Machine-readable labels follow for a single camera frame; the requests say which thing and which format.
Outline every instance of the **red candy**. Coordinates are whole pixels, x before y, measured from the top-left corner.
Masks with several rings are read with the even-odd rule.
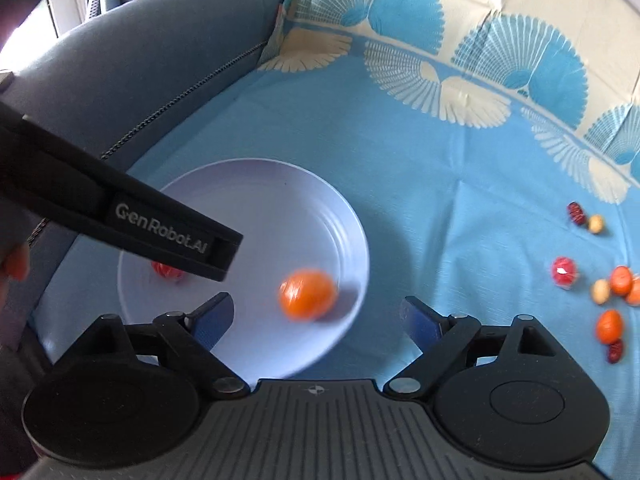
[[[571,202],[567,207],[572,222],[576,225],[584,225],[587,222],[587,215],[577,202]]]
[[[177,282],[184,276],[184,271],[180,269],[175,269],[174,267],[170,267],[165,264],[160,264],[158,262],[151,262],[151,266],[154,268],[154,271],[157,272],[160,276],[165,279],[173,280]]]
[[[612,365],[616,364],[622,359],[622,354],[625,352],[625,344],[622,339],[618,339],[615,343],[609,345],[609,351],[607,352],[607,361]]]
[[[557,286],[571,288],[578,279],[578,267],[571,258],[560,256],[551,265],[551,277]]]

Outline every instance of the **window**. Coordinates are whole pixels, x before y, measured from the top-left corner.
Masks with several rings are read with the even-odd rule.
[[[42,0],[0,51],[0,69],[17,72],[84,22],[86,0]]]

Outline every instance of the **blue tablecloth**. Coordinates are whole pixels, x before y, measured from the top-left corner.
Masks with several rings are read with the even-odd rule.
[[[249,74],[180,124],[130,174],[161,187],[200,165],[244,156],[276,158],[318,174],[357,212],[369,239],[371,274],[351,331],[301,378],[372,377],[382,384],[411,362],[419,351],[398,318],[407,294],[441,313],[468,312],[485,324],[533,314],[609,401],[610,430],[596,462],[614,478],[634,478],[640,466],[634,452],[640,449],[640,309],[620,298],[610,302],[626,321],[626,354],[609,365],[594,337],[602,310],[591,302],[589,287],[617,265],[640,269],[640,190],[629,184],[619,204],[601,200],[612,188],[599,189],[606,184],[594,173],[591,180],[581,176],[579,161],[563,155],[589,154],[590,148],[495,88],[394,47],[358,37],[327,39],[336,56],[289,59],[286,67],[276,60],[267,66],[274,70]],[[381,63],[392,69],[385,72]],[[474,85],[467,95],[481,96],[478,126],[494,127],[458,124],[473,117],[456,121],[455,107],[453,123],[431,114],[430,90],[420,90],[419,76],[432,80],[433,71],[442,81],[457,78],[450,80],[457,88]],[[413,74],[402,91],[393,83],[398,73]],[[422,96],[419,105],[412,106],[412,95]],[[592,164],[606,162],[596,157]],[[572,201],[603,215],[606,233],[595,236],[573,225],[566,214]],[[573,258],[581,272],[569,291],[550,278],[559,255]],[[34,314],[53,359],[99,314],[119,311],[117,257],[115,249],[79,238],[60,266]]]

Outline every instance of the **orange fruit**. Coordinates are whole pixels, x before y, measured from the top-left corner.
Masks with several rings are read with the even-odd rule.
[[[605,310],[596,323],[596,337],[603,345],[610,345],[622,338],[625,322],[617,310]]]
[[[631,292],[631,285],[633,284],[633,280],[634,277],[628,267],[616,267],[615,269],[613,269],[611,277],[609,278],[611,291],[619,296],[626,296]]]
[[[631,306],[640,306],[640,276],[636,276],[631,284],[631,291],[626,295],[626,302]]]
[[[296,321],[311,321],[324,316],[334,306],[338,288],[322,270],[302,269],[290,275],[282,285],[278,298],[284,313]]]

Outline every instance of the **hand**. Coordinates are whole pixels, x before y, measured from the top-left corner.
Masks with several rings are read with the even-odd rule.
[[[0,265],[0,308],[4,307],[9,291],[9,278],[21,282],[29,273],[29,246],[15,246]]]

